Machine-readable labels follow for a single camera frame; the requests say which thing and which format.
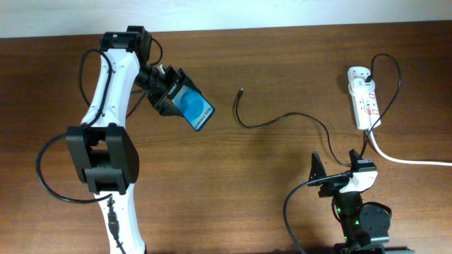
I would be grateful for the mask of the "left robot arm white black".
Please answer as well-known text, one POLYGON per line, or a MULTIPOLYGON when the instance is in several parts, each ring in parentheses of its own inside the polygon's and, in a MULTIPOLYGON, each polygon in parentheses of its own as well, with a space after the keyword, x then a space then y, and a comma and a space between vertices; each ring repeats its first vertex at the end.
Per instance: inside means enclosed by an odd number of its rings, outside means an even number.
POLYGON ((138 151, 126 132, 133 85, 139 86, 161 116, 180 116, 200 131, 214 114, 182 69, 149 63, 155 39, 143 26, 106 32, 96 52, 100 74, 89 109, 65 139, 79 180, 99 203, 111 253, 146 253, 134 204, 138 151))

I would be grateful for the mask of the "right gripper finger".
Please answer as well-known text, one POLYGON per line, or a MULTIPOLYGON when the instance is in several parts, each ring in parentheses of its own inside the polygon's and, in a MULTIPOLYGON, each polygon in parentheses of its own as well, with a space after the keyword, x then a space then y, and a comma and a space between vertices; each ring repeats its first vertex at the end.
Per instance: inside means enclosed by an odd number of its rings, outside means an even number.
POLYGON ((350 166, 354 167, 358 161, 360 161, 362 159, 361 155, 354 149, 351 149, 349 151, 349 156, 350 156, 350 166))
POLYGON ((317 152, 311 154, 311 170, 309 173, 309 186, 321 186, 326 181, 326 171, 317 152))

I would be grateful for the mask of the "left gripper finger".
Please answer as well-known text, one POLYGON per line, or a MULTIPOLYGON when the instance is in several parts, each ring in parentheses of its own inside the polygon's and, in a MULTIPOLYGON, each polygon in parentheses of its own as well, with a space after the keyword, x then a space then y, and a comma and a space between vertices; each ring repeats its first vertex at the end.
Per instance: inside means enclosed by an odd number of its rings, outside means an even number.
POLYGON ((172 106, 168 101, 166 96, 153 96, 153 108, 161 116, 180 116, 182 113, 176 107, 172 106))
POLYGON ((173 68, 168 68, 167 79, 169 81, 169 92, 167 93, 169 99, 174 99, 184 86, 191 88, 199 94, 202 93, 182 68, 179 68, 177 71, 173 68))

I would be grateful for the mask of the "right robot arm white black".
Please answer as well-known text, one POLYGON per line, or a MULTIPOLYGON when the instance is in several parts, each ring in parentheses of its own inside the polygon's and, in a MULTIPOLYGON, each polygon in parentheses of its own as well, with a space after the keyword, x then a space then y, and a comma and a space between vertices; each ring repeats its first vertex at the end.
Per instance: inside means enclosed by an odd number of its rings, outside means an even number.
POLYGON ((348 171, 327 176, 320 157, 311 155, 310 186, 320 188, 319 197, 331 198, 332 209, 340 222, 345 242, 334 246, 336 253, 384 253, 389 242, 392 211, 378 202, 364 202, 362 193, 370 189, 378 175, 375 163, 349 151, 348 171))

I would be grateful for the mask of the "blue Galaxy smartphone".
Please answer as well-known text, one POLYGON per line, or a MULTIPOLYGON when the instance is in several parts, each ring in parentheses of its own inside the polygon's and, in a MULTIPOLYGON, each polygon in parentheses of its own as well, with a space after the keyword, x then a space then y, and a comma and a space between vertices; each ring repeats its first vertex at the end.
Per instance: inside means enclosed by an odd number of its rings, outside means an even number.
POLYGON ((215 113, 215 108, 201 93, 185 85, 172 102, 195 131, 200 131, 215 113))

